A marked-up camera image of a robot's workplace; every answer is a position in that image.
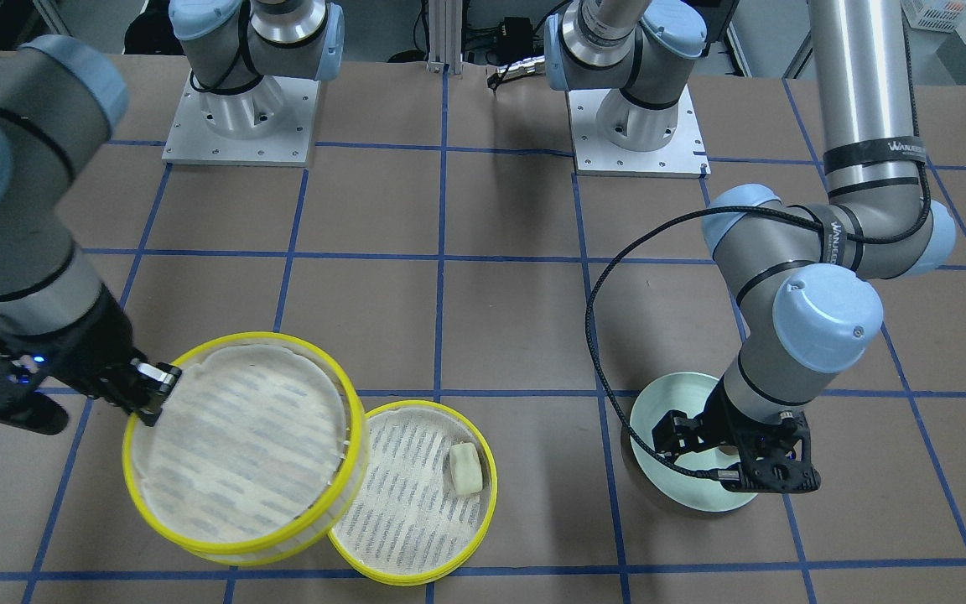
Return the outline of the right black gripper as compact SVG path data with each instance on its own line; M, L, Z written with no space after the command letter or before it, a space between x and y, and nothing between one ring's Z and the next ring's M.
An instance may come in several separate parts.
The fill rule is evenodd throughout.
M39 392L47 378L153 427L181 376L179 367L151 364L134 347L131 322L111 294L49 334L20 336L0 326L0 424L8 427L57 435L68 425L68 413Z

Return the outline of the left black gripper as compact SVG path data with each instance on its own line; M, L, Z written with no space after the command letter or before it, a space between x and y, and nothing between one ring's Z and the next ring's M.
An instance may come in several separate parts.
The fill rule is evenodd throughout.
M741 413L716 385L698 415L668 410L652 429L651 455L665 467L694 479L710 479L730 492L808 493L821 486L810 460L810 429L801 410L783 410L778 424ZM726 467L683 469L676 460L721 446L735 447L739 460Z

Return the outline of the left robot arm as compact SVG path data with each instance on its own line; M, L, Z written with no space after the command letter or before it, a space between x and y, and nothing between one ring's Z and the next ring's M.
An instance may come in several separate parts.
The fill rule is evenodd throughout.
M749 337L698 412L670 408L641 429L618 412L652 466L730 492L819 489L805 406L879 333L874 280L935 270L956 237L927 183L900 4L808 6L827 202L786 206L748 184L687 214Z

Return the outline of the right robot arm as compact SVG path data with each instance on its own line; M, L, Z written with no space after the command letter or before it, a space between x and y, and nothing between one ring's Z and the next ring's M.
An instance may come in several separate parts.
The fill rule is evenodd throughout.
M190 62L164 159L290 164L310 152L318 84L338 76L345 15L332 1L172 1ZM181 378L149 361L56 204L110 141L122 74L80 39L43 35L0 56L0 424L57 435L54 378L156 424Z

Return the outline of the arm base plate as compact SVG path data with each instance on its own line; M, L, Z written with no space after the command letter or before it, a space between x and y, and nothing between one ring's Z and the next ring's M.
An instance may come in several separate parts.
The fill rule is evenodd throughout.
M567 100L579 175L705 179L712 173L687 86L663 110L602 89L569 91Z
M265 76L237 95L185 81L162 159L170 164L307 167L314 148L318 81Z

